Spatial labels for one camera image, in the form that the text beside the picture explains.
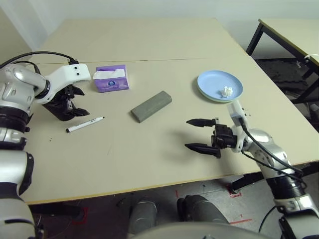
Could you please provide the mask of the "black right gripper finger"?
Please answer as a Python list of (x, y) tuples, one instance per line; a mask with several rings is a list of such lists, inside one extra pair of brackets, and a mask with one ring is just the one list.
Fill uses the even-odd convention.
[(202, 143), (188, 143), (184, 146), (200, 154), (212, 155), (216, 158), (221, 158), (221, 151), (217, 147), (208, 146), (207, 144)]
[(213, 127), (216, 125), (216, 119), (191, 119), (186, 123), (196, 127)]

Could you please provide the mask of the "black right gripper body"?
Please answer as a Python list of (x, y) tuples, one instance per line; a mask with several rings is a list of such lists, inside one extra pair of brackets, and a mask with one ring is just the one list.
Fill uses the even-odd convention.
[(224, 124), (216, 124), (213, 135), (211, 136), (212, 146), (225, 149), (225, 148), (236, 148), (237, 136), (233, 134), (230, 127)]

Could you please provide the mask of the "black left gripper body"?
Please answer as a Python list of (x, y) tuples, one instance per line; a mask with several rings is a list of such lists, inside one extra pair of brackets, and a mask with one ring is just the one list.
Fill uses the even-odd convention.
[(66, 102), (66, 108), (68, 112), (73, 111), (73, 103), (71, 101), (72, 98), (74, 98), (74, 92), (73, 92), (73, 86), (68, 85), (64, 88), (64, 97)]

